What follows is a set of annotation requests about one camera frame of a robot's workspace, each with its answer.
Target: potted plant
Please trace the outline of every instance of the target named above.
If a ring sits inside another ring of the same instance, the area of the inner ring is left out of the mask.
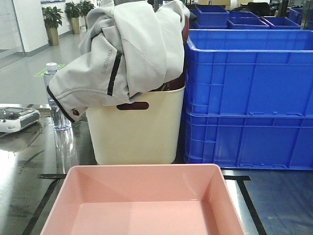
[[[80,1],[80,3],[78,4],[80,12],[81,12],[81,16],[84,17],[85,20],[85,26],[86,29],[88,29],[88,24],[87,24],[87,14],[94,9],[94,5],[93,3],[91,3],[91,1]]]
[[[62,16],[63,11],[55,7],[42,7],[45,29],[47,31],[47,36],[49,44],[51,46],[57,46],[59,44],[59,33],[58,27],[62,25]]]
[[[73,34],[80,34],[79,30],[79,16],[81,15],[79,6],[75,3],[68,2],[65,6],[65,13],[70,21]]]

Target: plant pot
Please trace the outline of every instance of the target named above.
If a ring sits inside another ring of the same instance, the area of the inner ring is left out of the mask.
[[[45,28],[50,46],[57,46],[59,44],[59,34],[57,28]]]
[[[85,20],[85,26],[86,26],[86,30],[88,29],[88,24],[87,24],[87,15],[84,16],[84,20]]]
[[[79,18],[70,18],[70,26],[72,27],[73,34],[80,34]]]

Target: bottle cap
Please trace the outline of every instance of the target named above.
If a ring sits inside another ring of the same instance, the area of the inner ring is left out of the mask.
[[[58,64],[57,63],[46,63],[47,70],[57,70]]]

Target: black tape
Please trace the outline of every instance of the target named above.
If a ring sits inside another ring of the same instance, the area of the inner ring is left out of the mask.
[[[40,179],[64,179],[67,175],[66,174],[40,174]]]
[[[267,235],[265,228],[262,224],[262,221],[259,217],[258,212],[255,209],[255,206],[251,200],[251,197],[248,193],[248,190],[246,189],[245,181],[250,181],[250,176],[244,175],[244,176],[232,176],[232,175],[224,175],[225,180],[236,180],[237,184],[239,186],[240,192],[245,200],[246,206],[248,207],[248,210],[250,212],[250,215],[252,217],[253,223],[256,227],[256,230],[258,231],[259,235]]]
[[[47,191],[44,194],[44,197],[42,198],[42,200],[40,201],[37,209],[35,210],[33,217],[31,217],[30,221],[28,222],[28,225],[26,226],[26,228],[24,229],[22,235],[30,235],[31,232],[33,231],[35,224],[38,221],[39,216],[41,215],[41,213],[43,212],[43,209],[45,208],[48,200],[50,199],[53,191],[55,190],[55,187],[57,186],[58,182],[60,179],[56,179],[54,180],[48,187]]]
[[[240,181],[245,181],[245,180],[249,181],[249,180],[251,180],[250,176],[248,176],[248,175],[240,175],[240,176],[224,175],[224,179],[225,180],[236,180],[236,181],[238,181],[238,180],[240,180]]]

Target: bin handle hole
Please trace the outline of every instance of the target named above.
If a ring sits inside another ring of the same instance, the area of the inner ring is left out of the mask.
[[[147,102],[135,102],[132,104],[120,104],[116,106],[118,110],[146,110],[149,108]]]

